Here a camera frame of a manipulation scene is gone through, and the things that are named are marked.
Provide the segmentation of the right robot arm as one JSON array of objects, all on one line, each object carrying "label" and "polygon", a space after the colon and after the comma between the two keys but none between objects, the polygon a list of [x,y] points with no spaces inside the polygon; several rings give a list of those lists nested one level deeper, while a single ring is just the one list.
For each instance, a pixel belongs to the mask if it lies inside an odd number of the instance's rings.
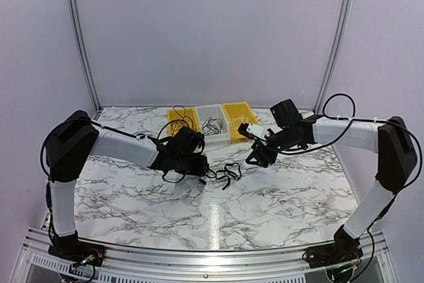
[{"label": "right robot arm", "polygon": [[253,141],[247,164],[267,168],[278,155],[296,156],[331,147],[344,169],[352,168],[347,178],[351,186],[361,185],[371,173],[368,190],[358,199],[358,206],[334,234],[329,257],[343,261],[359,244],[359,238],[387,214],[397,196],[419,177],[423,151],[417,137],[406,127],[402,117],[389,119],[358,117],[356,109],[349,116],[326,112],[304,117],[290,99],[270,109],[278,130],[259,124],[242,123],[238,132]]}]

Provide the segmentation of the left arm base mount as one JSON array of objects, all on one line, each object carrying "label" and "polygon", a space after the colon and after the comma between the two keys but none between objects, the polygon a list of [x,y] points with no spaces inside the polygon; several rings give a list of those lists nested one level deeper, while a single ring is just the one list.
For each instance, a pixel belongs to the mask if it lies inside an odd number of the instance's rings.
[{"label": "left arm base mount", "polygon": [[48,254],[72,261],[74,263],[82,264],[82,261],[88,259],[89,256],[94,256],[93,260],[87,262],[94,266],[101,266],[105,257],[106,248],[103,245],[95,245],[91,243],[81,242],[77,245],[76,252],[61,252],[58,248],[50,245]]}]

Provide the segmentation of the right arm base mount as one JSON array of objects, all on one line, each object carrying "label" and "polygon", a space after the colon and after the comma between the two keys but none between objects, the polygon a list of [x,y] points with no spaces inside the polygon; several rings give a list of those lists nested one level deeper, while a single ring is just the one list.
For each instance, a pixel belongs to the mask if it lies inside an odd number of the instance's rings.
[{"label": "right arm base mount", "polygon": [[336,244],[327,243],[308,247],[303,253],[302,259],[310,268],[319,268],[359,260],[362,256],[363,251],[359,244],[349,249],[338,249]]}]

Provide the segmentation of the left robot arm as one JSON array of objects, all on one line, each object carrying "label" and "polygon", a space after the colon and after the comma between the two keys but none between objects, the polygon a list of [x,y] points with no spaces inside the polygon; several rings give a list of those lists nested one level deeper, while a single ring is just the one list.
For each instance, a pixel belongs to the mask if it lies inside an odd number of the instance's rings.
[{"label": "left robot arm", "polygon": [[76,111],[52,129],[40,150],[40,164],[47,176],[46,204],[50,213],[49,253],[68,260],[101,256],[103,247],[79,240],[74,219],[76,181],[90,156],[125,160],[166,175],[206,175],[204,136],[182,127],[173,137],[126,133],[93,121]]}]

